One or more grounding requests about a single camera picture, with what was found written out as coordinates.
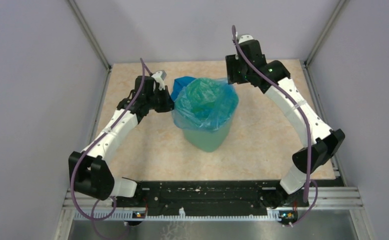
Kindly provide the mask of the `green plastic trash bin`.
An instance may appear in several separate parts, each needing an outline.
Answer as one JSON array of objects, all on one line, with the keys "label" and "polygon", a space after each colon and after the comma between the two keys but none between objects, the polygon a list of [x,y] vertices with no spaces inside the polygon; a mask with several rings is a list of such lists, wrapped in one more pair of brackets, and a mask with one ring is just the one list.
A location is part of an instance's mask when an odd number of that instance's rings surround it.
[{"label": "green plastic trash bin", "polygon": [[216,131],[183,129],[184,138],[198,149],[211,153],[217,150],[227,138],[232,123],[223,125]]}]

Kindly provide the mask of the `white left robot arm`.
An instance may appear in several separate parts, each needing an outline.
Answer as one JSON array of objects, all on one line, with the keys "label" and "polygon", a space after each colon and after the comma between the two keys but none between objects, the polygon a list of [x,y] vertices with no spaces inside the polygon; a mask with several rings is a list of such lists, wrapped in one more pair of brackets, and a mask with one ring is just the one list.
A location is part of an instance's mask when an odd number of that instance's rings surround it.
[{"label": "white left robot arm", "polygon": [[139,75],[128,97],[122,99],[111,120],[96,139],[81,152],[74,151],[68,158],[69,177],[75,192],[106,200],[123,197],[131,207],[143,200],[135,180],[113,176],[109,165],[129,132],[151,111],[166,113],[174,109],[166,72],[156,71],[149,76]]}]

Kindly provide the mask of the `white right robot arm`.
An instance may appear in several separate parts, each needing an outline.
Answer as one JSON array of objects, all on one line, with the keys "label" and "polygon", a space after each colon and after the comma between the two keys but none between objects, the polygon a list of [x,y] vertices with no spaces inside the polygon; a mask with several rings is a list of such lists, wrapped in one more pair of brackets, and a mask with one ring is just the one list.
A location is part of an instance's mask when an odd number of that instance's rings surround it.
[{"label": "white right robot arm", "polygon": [[228,83],[259,88],[279,107],[302,142],[303,148],[292,155],[293,165],[275,193],[280,205],[289,206],[296,192],[311,182],[311,174],[335,155],[345,133],[332,129],[316,114],[281,61],[266,61],[258,40],[243,35],[233,43],[236,54],[225,57]]}]

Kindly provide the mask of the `light blue translucent plastic bag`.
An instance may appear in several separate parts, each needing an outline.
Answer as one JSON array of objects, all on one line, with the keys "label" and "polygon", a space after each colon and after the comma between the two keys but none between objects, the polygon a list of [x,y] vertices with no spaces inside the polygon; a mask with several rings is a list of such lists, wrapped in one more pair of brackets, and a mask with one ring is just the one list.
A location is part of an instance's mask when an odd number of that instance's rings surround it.
[{"label": "light blue translucent plastic bag", "polygon": [[178,93],[171,114],[180,129],[212,133],[233,117],[238,104],[226,79],[196,78]]}]

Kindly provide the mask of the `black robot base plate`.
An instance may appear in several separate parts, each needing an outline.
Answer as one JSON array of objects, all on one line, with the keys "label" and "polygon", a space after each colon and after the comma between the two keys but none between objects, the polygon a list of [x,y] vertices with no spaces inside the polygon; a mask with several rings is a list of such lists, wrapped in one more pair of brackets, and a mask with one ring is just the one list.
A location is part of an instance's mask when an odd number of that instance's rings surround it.
[{"label": "black robot base plate", "polygon": [[268,209],[307,207],[304,191],[287,194],[278,180],[141,181],[134,197],[117,197],[119,208],[147,207],[149,216],[265,216]]}]

